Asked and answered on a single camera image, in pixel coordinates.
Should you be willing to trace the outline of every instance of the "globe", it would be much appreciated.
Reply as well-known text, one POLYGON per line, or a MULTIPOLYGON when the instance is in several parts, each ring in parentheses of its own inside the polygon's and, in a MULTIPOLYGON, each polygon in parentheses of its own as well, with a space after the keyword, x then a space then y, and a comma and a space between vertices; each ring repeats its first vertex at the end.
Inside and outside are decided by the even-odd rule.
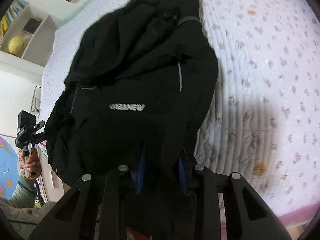
POLYGON ((19 179, 18 156, 11 145, 0 137, 0 197, 11 198, 19 179))

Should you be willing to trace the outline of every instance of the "green jacket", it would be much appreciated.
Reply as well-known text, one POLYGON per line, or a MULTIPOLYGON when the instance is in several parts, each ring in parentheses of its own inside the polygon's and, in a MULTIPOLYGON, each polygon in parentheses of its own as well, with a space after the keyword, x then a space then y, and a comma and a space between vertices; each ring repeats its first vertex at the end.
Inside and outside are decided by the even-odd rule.
POLYGON ((48 202, 35 208, 37 189, 20 176, 17 187, 10 199, 0 197, 0 207, 16 232, 28 239, 37 224, 52 209, 55 202, 48 202))

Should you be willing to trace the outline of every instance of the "hand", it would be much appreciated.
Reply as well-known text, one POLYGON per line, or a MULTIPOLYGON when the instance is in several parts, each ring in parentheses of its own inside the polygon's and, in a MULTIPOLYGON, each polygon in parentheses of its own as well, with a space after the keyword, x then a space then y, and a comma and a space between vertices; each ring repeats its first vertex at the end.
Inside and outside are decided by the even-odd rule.
POLYGON ((36 182, 36 179, 39 178, 42 173, 40 159, 39 159, 36 148, 30 149, 30 156, 26 160, 26 162, 24 162, 25 156, 26 156, 26 152, 20 153, 20 157, 22 159, 23 167, 25 168, 25 170, 35 173, 35 175, 30 178, 27 177, 27 173, 25 175, 28 184, 33 185, 36 182))

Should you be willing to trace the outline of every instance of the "reflective strip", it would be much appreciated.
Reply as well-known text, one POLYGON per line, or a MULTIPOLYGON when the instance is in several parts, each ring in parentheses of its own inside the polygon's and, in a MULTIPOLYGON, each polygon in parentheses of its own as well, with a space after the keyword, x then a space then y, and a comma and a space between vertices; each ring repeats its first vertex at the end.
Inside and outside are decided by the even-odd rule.
POLYGON ((61 179, 60 176, 59 176, 59 174, 58 174, 57 168, 56 168, 56 174, 57 174, 58 178, 61 179))
POLYGON ((180 26, 181 24, 183 24, 186 21, 197 21, 197 22, 201 23, 200 19, 195 16, 186 16, 186 17, 183 17, 180 21, 178 21, 178 26, 180 26))
POLYGON ((81 89, 84 89, 84 90, 94 90, 96 89, 97 86, 93 86, 93 87, 82 87, 81 89))
POLYGON ((76 87, 76 91, 75 91, 75 94, 74 94, 73 100, 72 100, 72 105, 71 105, 70 114, 72 113, 73 105, 74 105, 74 103, 75 103, 75 101, 76 101, 76 96, 77 96, 78 90, 79 90, 79 87, 76 87))
POLYGON ((179 68, 179 85, 180 85, 180 92, 182 89, 182 73, 181 73, 181 66, 180 66, 180 62, 178 61, 178 68, 179 68))

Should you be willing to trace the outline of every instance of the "metal screw head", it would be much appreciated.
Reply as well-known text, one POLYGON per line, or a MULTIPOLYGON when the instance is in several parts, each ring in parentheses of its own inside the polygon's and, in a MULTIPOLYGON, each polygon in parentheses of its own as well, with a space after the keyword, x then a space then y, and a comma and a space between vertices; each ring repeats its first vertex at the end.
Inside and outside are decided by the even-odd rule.
POLYGON ((83 181, 89 181, 91 179, 91 175, 90 174, 84 174, 83 176, 82 176, 82 180, 83 181))
POLYGON ((240 175, 239 173, 237 173, 237 172, 234 172, 234 173, 231 174, 231 177, 232 177, 233 179, 240 179, 240 178, 241 178, 241 175, 240 175))
POLYGON ((195 169, 196 169, 197 171, 203 171, 203 170, 204 170, 204 166, 203 166, 203 165, 200 165, 200 164, 197 164, 197 165, 195 166, 195 169))
POLYGON ((118 169, 119 169, 119 171, 127 171, 128 170, 128 166, 123 164, 123 165, 120 165, 118 169))

